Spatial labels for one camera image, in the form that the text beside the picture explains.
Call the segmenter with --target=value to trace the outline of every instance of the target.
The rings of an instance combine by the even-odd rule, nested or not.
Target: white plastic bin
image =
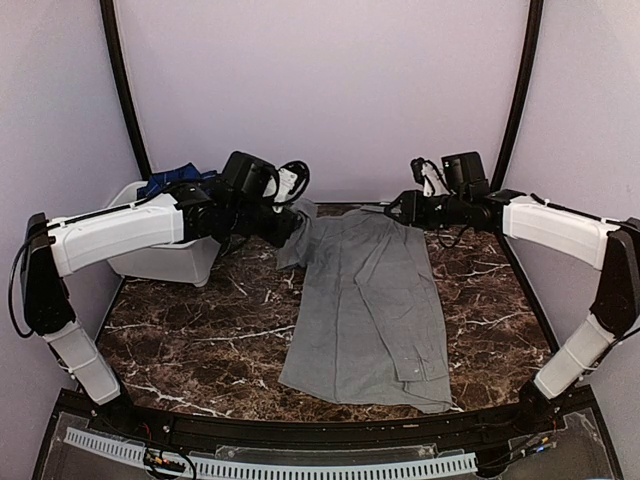
[[[135,201],[138,188],[146,184],[134,182],[127,185],[109,206]],[[143,248],[111,258],[108,262],[119,275],[192,283],[196,287],[203,287],[209,281],[211,266],[219,249],[220,244],[207,237],[188,243]]]

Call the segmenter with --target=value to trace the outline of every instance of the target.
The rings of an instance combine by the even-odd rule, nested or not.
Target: lavender wall
[[[547,2],[507,186],[603,216],[640,217],[640,7]],[[543,247],[514,247],[561,340],[585,318],[598,274]],[[627,478],[640,472],[640,338],[591,383]]]
[[[120,0],[151,161],[235,149],[312,169],[314,200],[394,198],[408,162],[476,149],[493,169],[527,0]]]
[[[4,293],[11,261],[31,214],[98,209],[137,170],[97,1],[0,2],[0,64],[0,478],[24,479],[58,391],[71,383],[40,338],[13,333]],[[90,333],[117,283],[106,265],[69,278]]]

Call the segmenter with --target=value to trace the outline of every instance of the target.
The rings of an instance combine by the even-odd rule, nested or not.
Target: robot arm
[[[207,236],[223,242],[234,233],[259,235],[281,247],[299,225],[286,205],[308,178],[302,162],[276,170],[234,152],[222,173],[204,183],[170,185],[153,197],[77,217],[32,216],[21,267],[27,325],[97,405],[118,399],[124,387],[77,320],[63,277],[141,248]]]
[[[442,161],[449,194],[405,191],[385,213],[405,225],[429,230],[461,225],[501,232],[571,255],[601,271],[587,319],[521,390],[521,401],[538,408],[593,370],[640,316],[640,221],[601,219],[512,190],[491,193],[475,152]],[[418,183],[428,180],[421,178],[425,162],[417,159],[411,164]],[[439,173],[430,183],[437,180],[445,183]]]

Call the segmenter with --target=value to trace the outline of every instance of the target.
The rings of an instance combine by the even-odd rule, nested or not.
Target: blue cloth
[[[200,173],[191,162],[187,163],[183,167],[176,168],[174,170],[155,173],[151,175],[151,178],[144,187],[140,187],[138,189],[138,200],[148,197],[149,195],[159,193],[168,183],[173,183],[176,181],[203,181],[215,177],[217,174],[218,172],[215,170]]]

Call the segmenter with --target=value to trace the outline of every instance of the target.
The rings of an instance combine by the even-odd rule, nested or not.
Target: marble surface
[[[324,206],[340,214],[347,206]],[[456,232],[442,233],[447,242]],[[445,314],[454,410],[517,401],[550,352],[493,235],[425,241]],[[277,271],[252,238],[216,261],[209,283],[129,279],[98,346],[138,405],[247,420],[364,421],[423,415],[410,406],[334,405],[278,383],[304,270]]]

